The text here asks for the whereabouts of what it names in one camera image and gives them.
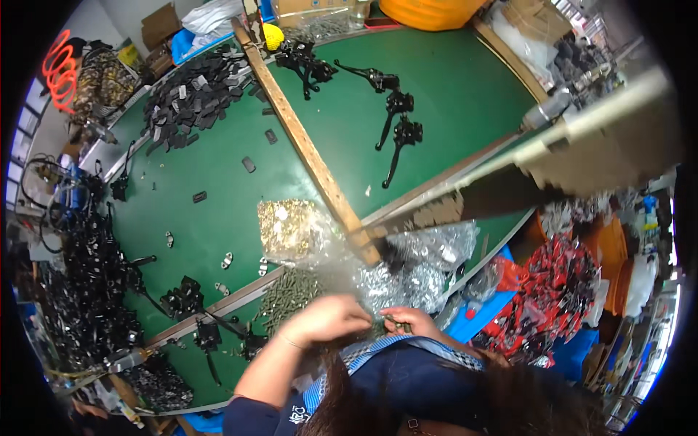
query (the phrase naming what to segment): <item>necklace chain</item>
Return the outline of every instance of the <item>necklace chain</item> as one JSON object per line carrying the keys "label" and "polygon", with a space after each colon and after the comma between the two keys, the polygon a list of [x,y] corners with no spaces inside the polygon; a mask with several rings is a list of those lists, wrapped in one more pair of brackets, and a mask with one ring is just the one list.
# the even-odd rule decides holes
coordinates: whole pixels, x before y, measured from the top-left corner
{"label": "necklace chain", "polygon": [[413,435],[416,435],[418,433],[422,433],[423,435],[426,435],[426,436],[436,436],[436,435],[432,435],[431,433],[427,433],[427,432],[423,431],[421,428],[419,428],[419,422],[414,418],[409,419],[407,421],[407,426],[410,428],[410,430],[412,430]]}

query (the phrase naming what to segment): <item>cardboard box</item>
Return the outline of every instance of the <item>cardboard box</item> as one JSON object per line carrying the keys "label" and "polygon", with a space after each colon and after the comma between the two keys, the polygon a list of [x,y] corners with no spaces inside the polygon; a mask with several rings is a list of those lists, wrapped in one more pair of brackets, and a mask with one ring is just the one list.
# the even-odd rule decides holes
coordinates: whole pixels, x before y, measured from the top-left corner
{"label": "cardboard box", "polygon": [[297,27],[304,18],[317,17],[342,8],[353,8],[354,0],[272,0],[279,27]]}
{"label": "cardboard box", "polygon": [[548,0],[509,0],[502,14],[521,35],[549,45],[572,30],[567,18]]}
{"label": "cardboard box", "polygon": [[148,50],[155,50],[168,36],[181,29],[181,22],[172,3],[167,3],[145,17],[141,24],[143,27],[140,33]]}
{"label": "cardboard box", "polygon": [[153,70],[155,80],[162,77],[165,71],[173,65],[172,55],[170,54],[167,44],[160,44],[156,50],[153,50],[145,59],[145,63]]}

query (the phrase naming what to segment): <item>woman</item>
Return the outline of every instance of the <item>woman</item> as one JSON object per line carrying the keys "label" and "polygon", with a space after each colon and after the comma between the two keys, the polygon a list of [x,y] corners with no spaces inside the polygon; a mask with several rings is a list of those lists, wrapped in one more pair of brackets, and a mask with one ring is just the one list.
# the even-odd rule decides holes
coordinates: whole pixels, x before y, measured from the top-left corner
{"label": "woman", "polygon": [[[225,409],[224,436],[600,435],[590,394],[540,368],[510,366],[458,343],[411,308],[381,315],[389,331],[326,362],[303,394],[291,383],[306,350],[371,327],[349,295],[320,298],[287,321],[250,363]],[[406,335],[395,323],[409,324]]]}

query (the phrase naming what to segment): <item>pile of black rubber pads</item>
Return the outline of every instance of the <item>pile of black rubber pads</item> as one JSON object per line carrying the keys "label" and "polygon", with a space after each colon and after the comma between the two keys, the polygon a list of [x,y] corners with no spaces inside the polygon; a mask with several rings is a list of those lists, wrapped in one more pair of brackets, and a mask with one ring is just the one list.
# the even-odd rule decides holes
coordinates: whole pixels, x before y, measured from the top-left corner
{"label": "pile of black rubber pads", "polygon": [[224,119],[230,103],[240,101],[253,81],[247,66],[241,50],[224,44],[187,61],[156,85],[143,109],[141,136],[149,133],[153,139],[146,154],[162,144],[165,152],[184,148],[199,139],[192,130],[212,128]]}

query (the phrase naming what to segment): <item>red coiled hose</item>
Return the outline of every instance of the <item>red coiled hose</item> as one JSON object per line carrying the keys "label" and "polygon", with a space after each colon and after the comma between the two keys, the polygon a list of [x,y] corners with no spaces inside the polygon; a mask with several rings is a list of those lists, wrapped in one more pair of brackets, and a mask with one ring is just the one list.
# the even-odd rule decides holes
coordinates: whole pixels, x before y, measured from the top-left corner
{"label": "red coiled hose", "polygon": [[[46,77],[46,86],[51,92],[53,105],[58,110],[67,111],[74,114],[75,111],[68,105],[73,101],[77,88],[77,73],[75,72],[75,60],[73,59],[73,47],[64,45],[70,37],[70,30],[63,31],[51,45],[51,48],[41,65],[41,73]],[[57,66],[56,61],[65,53],[66,58]]]}

